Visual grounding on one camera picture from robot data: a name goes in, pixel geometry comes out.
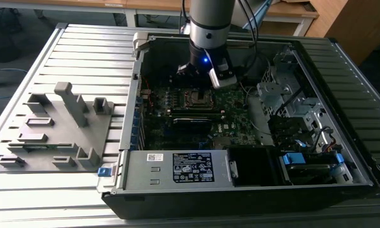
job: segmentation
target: white sticker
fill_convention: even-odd
[[[163,160],[163,154],[162,153],[147,153],[146,161],[147,162],[161,162]]]
[[[121,4],[103,4],[105,6],[111,6],[111,7],[122,7]]]

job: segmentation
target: power supply label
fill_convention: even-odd
[[[210,153],[173,153],[173,181],[214,182]]]

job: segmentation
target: motherboard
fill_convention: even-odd
[[[142,83],[146,150],[220,150],[256,144],[242,89]]]

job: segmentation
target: slotted metal surface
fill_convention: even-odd
[[[135,31],[175,33],[174,30],[69,25],[55,29],[29,74],[19,85],[9,106],[0,117],[0,150],[5,140],[17,135],[23,116],[30,113],[22,105],[27,93],[53,94],[54,83],[69,81],[73,92],[85,100],[106,97],[115,103],[106,136],[103,161],[113,162],[118,154],[121,126],[133,58],[130,42]],[[358,136],[380,165],[380,99],[348,58],[326,39],[296,38],[306,49],[338,103],[346,112]],[[95,191],[93,173],[0,174],[0,227],[114,227],[121,225],[258,223],[380,216],[380,194],[356,199],[325,210],[250,217],[189,218],[183,220],[135,220],[117,218]]]

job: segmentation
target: gray post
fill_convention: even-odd
[[[71,93],[71,84],[69,82],[55,83],[54,93],[61,96],[63,106],[71,115],[78,127],[83,127],[87,124],[87,120],[82,114],[81,106],[75,101],[75,97]]]

